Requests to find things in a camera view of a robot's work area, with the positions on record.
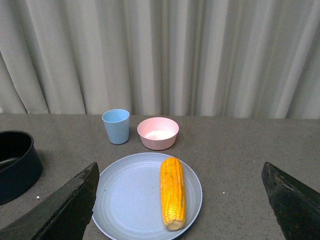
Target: curtain fold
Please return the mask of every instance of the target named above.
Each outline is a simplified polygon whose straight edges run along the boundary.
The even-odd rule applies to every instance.
[[[0,113],[320,118],[318,0],[2,0]]]

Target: yellow corn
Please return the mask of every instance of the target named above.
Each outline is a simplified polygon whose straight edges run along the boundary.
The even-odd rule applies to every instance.
[[[183,167],[175,157],[169,157],[161,164],[160,194],[165,227],[181,229],[186,220],[186,191]]]

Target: blue plate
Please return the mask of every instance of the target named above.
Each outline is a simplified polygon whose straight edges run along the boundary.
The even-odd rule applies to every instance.
[[[172,240],[197,218],[202,205],[201,183],[183,161],[186,218],[184,228],[166,229],[161,211],[160,165],[171,156],[145,152],[126,156],[101,174],[93,221],[112,240]]]

